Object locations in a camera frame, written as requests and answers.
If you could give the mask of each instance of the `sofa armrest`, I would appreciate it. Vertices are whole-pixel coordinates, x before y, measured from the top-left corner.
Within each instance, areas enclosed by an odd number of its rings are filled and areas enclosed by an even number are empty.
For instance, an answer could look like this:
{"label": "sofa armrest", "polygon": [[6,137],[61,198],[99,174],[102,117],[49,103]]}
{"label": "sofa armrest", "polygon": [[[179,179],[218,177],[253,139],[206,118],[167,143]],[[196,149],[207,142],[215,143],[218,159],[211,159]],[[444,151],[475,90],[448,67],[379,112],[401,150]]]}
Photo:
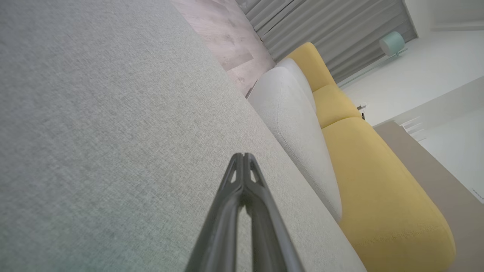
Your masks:
{"label": "sofa armrest", "polygon": [[455,259],[447,221],[361,118],[322,129],[343,206],[341,230],[369,272],[445,271]]}
{"label": "sofa armrest", "polygon": [[297,63],[306,76],[312,91],[317,91],[326,85],[336,85],[328,67],[312,43],[305,43],[296,48],[286,58],[291,58]]}

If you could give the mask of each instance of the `lamp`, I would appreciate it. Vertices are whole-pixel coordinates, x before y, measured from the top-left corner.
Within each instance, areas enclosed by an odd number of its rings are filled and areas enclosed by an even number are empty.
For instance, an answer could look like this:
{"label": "lamp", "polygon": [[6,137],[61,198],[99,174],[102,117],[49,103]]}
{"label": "lamp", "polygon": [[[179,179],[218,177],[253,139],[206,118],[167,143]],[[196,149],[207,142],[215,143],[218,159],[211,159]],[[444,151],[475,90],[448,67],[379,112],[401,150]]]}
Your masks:
{"label": "lamp", "polygon": [[380,39],[379,43],[380,43],[381,50],[383,50],[383,53],[385,53],[385,55],[389,56],[389,58],[386,59],[385,61],[382,61],[381,63],[375,65],[371,69],[361,73],[360,75],[354,77],[353,79],[345,82],[344,84],[339,86],[340,88],[343,87],[344,85],[348,84],[349,82],[351,82],[351,81],[363,76],[364,74],[370,72],[371,70],[373,70],[373,69],[375,69],[379,66],[382,66],[383,64],[389,62],[391,59],[400,56],[400,54],[402,52],[405,52],[408,49],[408,48],[404,48],[405,47],[405,41],[403,40],[402,35],[400,35],[400,33],[396,32],[396,31],[393,31],[390,34],[383,37],[382,39]]}

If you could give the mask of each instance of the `sofa cushion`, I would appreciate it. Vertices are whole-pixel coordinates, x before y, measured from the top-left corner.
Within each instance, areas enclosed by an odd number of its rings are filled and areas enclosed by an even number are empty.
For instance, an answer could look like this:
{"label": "sofa cushion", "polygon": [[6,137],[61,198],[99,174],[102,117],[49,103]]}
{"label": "sofa cushion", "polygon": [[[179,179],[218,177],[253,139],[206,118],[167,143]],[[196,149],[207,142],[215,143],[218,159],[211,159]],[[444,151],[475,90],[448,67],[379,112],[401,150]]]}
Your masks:
{"label": "sofa cushion", "polygon": [[0,271],[184,271],[236,152],[257,158],[306,271],[365,270],[170,1],[1,6]]}
{"label": "sofa cushion", "polygon": [[322,129],[343,204],[339,223],[368,271],[444,271],[452,232],[438,208],[361,118]]}
{"label": "sofa cushion", "polygon": [[299,87],[286,68],[276,67],[260,77],[248,100],[339,221],[341,200],[328,149],[316,115]]}
{"label": "sofa cushion", "polygon": [[327,85],[313,93],[319,125],[325,128],[349,117],[361,118],[351,100],[336,85]]}
{"label": "sofa cushion", "polygon": [[292,51],[286,58],[293,59],[311,86],[317,91],[326,85],[336,85],[321,55],[312,43],[305,43]]}
{"label": "sofa cushion", "polygon": [[301,90],[304,92],[307,99],[309,100],[309,103],[313,107],[314,112],[316,112],[316,104],[314,102],[313,91],[311,90],[311,87],[309,86],[309,83],[307,82],[307,79],[304,76],[304,73],[301,71],[301,69],[296,64],[296,62],[294,62],[294,60],[289,58],[283,59],[276,65],[276,67],[285,67],[287,70],[289,70],[289,72],[294,76],[296,81],[299,83]]}

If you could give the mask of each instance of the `white cushion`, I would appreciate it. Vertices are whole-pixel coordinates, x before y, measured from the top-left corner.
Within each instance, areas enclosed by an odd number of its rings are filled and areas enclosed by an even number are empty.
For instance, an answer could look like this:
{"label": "white cushion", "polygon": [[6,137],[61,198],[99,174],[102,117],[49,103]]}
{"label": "white cushion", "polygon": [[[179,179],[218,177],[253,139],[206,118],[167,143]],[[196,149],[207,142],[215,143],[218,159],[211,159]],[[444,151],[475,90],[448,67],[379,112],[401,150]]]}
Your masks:
{"label": "white cushion", "polygon": [[293,59],[283,59],[276,65],[276,67],[285,67],[286,69],[289,70],[289,72],[294,76],[296,81],[299,83],[301,90],[309,100],[309,103],[313,107],[314,112],[316,112],[316,103],[314,102],[313,91],[311,90],[311,86],[309,86],[309,82],[307,82],[306,76],[299,68],[297,63]]}
{"label": "white cushion", "polygon": [[300,85],[285,67],[259,79],[248,98],[336,221],[341,199],[319,122]]}

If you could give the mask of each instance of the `white wall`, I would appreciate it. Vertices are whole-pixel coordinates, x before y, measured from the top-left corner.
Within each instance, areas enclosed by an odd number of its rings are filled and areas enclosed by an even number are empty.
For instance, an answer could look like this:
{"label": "white wall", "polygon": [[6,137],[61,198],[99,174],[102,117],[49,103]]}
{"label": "white wall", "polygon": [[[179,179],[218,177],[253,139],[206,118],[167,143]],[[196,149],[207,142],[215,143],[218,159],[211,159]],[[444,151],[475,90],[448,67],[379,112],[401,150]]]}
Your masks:
{"label": "white wall", "polygon": [[430,0],[430,9],[436,24],[484,20],[482,0]]}
{"label": "white wall", "polygon": [[367,103],[366,119],[377,125],[484,76],[483,45],[484,31],[431,32],[342,90]]}
{"label": "white wall", "polygon": [[428,130],[420,144],[484,203],[484,107]]}
{"label": "white wall", "polygon": [[434,13],[430,10],[429,0],[404,0],[408,15],[419,38],[429,35],[434,27]]}

